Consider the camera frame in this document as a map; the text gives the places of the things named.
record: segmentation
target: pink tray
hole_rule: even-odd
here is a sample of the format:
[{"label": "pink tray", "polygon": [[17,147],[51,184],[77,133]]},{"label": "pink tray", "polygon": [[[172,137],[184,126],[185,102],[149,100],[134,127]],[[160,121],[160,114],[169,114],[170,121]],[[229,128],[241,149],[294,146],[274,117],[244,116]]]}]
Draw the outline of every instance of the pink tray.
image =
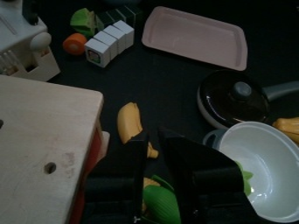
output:
[{"label": "pink tray", "polygon": [[242,30],[180,10],[153,8],[144,24],[145,46],[234,70],[246,68]]}]

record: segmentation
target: banana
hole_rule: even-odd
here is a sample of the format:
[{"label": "banana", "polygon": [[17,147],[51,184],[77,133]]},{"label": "banana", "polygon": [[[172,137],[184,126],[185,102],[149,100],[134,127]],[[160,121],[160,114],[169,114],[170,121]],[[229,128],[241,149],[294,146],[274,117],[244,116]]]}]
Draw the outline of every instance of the banana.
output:
[{"label": "banana", "polygon": [[277,118],[272,126],[299,144],[299,117]]},{"label": "banana", "polygon": [[[116,118],[117,133],[122,144],[142,131],[140,113],[136,103],[129,102],[117,112]],[[158,152],[148,143],[146,157],[157,158]]]}]

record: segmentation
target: pan handle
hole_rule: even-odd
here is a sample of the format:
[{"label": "pan handle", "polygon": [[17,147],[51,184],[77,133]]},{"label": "pan handle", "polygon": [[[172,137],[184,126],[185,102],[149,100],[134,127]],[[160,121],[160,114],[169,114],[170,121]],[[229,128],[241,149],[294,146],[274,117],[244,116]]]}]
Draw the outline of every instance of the pan handle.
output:
[{"label": "pan handle", "polygon": [[289,81],[282,84],[273,85],[270,87],[262,87],[265,97],[269,101],[274,100],[280,96],[288,95],[299,91],[299,81]]}]

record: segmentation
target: white bowl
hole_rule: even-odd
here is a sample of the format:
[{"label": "white bowl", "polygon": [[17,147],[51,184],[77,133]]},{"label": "white bowl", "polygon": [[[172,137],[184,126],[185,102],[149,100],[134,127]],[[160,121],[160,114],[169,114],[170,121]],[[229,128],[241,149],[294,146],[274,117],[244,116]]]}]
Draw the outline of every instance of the white bowl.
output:
[{"label": "white bowl", "polygon": [[299,149],[292,140],[261,122],[241,122],[222,135],[218,151],[253,173],[248,200],[257,215],[274,222],[297,221]]}]

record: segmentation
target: lid knob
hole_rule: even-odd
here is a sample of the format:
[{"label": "lid knob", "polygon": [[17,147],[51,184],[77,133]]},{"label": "lid knob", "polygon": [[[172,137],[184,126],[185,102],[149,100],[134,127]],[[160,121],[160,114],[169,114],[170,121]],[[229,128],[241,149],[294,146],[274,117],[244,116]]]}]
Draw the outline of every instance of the lid knob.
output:
[{"label": "lid knob", "polygon": [[250,86],[242,81],[236,82],[230,91],[230,96],[237,101],[245,101],[250,96]]}]

